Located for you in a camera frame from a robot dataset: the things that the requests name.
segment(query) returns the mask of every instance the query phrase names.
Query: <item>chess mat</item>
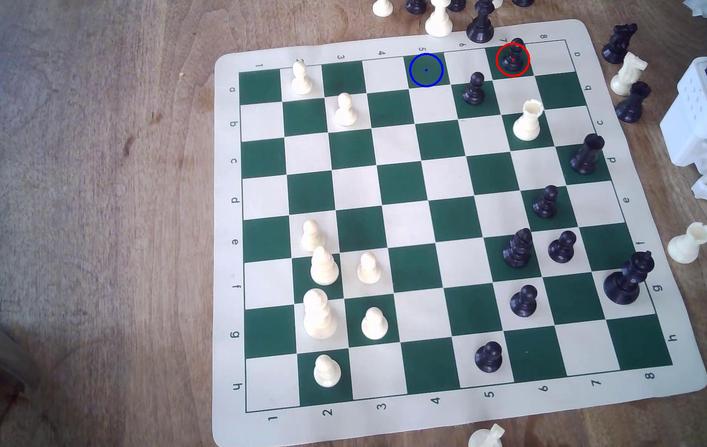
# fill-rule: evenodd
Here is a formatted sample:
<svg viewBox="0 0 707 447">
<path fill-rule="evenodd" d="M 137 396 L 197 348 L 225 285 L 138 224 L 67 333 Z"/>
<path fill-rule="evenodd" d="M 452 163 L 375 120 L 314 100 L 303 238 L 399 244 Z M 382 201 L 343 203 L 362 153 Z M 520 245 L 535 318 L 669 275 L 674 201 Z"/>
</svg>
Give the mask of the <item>chess mat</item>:
<svg viewBox="0 0 707 447">
<path fill-rule="evenodd" d="M 497 69 L 499 47 L 524 39 L 522 76 Z M 314 83 L 297 96 L 291 65 Z M 475 71 L 485 101 L 464 103 Z M 420 87 L 418 84 L 432 87 Z M 223 56 L 215 79 L 215 265 L 212 425 L 224 447 L 320 442 L 661 397 L 706 386 L 681 294 L 615 116 L 597 54 L 579 21 L 499 28 L 484 45 L 464 33 L 403 36 Z M 337 96 L 357 121 L 333 121 Z M 541 134 L 515 138 L 527 99 Z M 606 140 L 596 172 L 569 159 L 583 138 Z M 557 214 L 532 211 L 557 185 Z M 302 224 L 315 219 L 340 267 L 330 286 L 309 277 Z M 502 249 L 518 229 L 535 253 L 520 269 Z M 549 243 L 577 235 L 574 258 Z M 636 250 L 656 269 L 631 305 L 602 283 Z M 357 279 L 376 255 L 382 278 Z M 538 309 L 508 306 L 527 284 Z M 303 329 L 302 297 L 325 290 L 339 326 Z M 368 340 L 364 312 L 389 329 Z M 496 340 L 501 368 L 474 364 Z M 342 370 L 320 387 L 314 361 Z"/>
</svg>

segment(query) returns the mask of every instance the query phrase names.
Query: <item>black chess piece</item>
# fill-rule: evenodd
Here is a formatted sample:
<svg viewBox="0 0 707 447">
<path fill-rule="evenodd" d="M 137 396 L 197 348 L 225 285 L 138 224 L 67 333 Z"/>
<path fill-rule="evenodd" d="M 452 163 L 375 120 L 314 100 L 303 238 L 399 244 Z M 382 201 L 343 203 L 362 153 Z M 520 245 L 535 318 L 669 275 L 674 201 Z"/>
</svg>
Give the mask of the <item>black chess piece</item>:
<svg viewBox="0 0 707 447">
<path fill-rule="evenodd" d="M 605 138 L 596 134 L 587 134 L 582 146 L 571 156 L 569 165 L 580 174 L 591 174 L 597 168 L 599 151 L 605 147 Z"/>
<path fill-rule="evenodd" d="M 611 273 L 604 283 L 607 298 L 616 304 L 631 304 L 638 299 L 638 284 L 654 269 L 651 251 L 637 251 L 621 266 L 621 271 Z"/>
<path fill-rule="evenodd" d="M 478 16 L 466 27 L 466 36 L 476 44 L 485 44 L 494 37 L 494 26 L 488 15 L 494 12 L 492 0 L 484 0 Z"/>
<path fill-rule="evenodd" d="M 639 80 L 629 87 L 629 97 L 618 103 L 616 116 L 625 123 L 636 123 L 644 113 L 644 99 L 652 93 L 652 88 Z"/>
<path fill-rule="evenodd" d="M 573 231 L 566 230 L 560 234 L 557 240 L 550 243 L 547 248 L 550 258 L 558 264 L 565 264 L 574 258 L 574 245 L 577 243 L 577 235 Z"/>
<path fill-rule="evenodd" d="M 536 297 L 538 290 L 534 286 L 526 285 L 511 297 L 511 310 L 519 317 L 529 317 L 536 311 Z"/>
<path fill-rule="evenodd" d="M 527 266 L 532 251 L 533 235 L 530 229 L 522 228 L 511 236 L 511 240 L 503 250 L 503 259 L 508 266 L 518 269 Z"/>
<path fill-rule="evenodd" d="M 555 216 L 557 212 L 557 186 L 549 185 L 541 191 L 541 196 L 538 196 L 538 199 L 533 202 L 533 212 L 544 219 Z"/>
<path fill-rule="evenodd" d="M 475 351 L 475 365 L 483 372 L 494 372 L 502 365 L 502 346 L 489 341 Z"/>
</svg>

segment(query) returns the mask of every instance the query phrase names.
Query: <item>wooden table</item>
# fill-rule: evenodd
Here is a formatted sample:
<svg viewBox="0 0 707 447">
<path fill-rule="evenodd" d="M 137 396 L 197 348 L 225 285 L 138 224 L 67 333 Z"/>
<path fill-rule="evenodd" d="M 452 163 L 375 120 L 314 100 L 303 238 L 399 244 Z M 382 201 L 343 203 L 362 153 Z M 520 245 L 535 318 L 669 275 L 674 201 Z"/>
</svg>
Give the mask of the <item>wooden table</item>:
<svg viewBox="0 0 707 447">
<path fill-rule="evenodd" d="M 423 33 L 401 2 L 0 2 L 0 323 L 38 361 L 40 389 L 0 427 L 8 445 L 207 445 L 212 330 L 213 64 L 226 53 Z M 473 16 L 453 14 L 454 30 Z M 597 51 L 637 22 L 649 62 L 625 125 L 664 239 L 695 220 L 695 168 L 659 121 L 707 19 L 670 0 L 508 1 L 494 25 L 577 18 Z M 606 80 L 617 67 L 603 62 Z M 672 266 L 707 368 L 707 245 Z M 462 446 L 482 422 L 335 445 Z M 504 445 L 707 445 L 694 394 L 498 421 Z"/>
</svg>

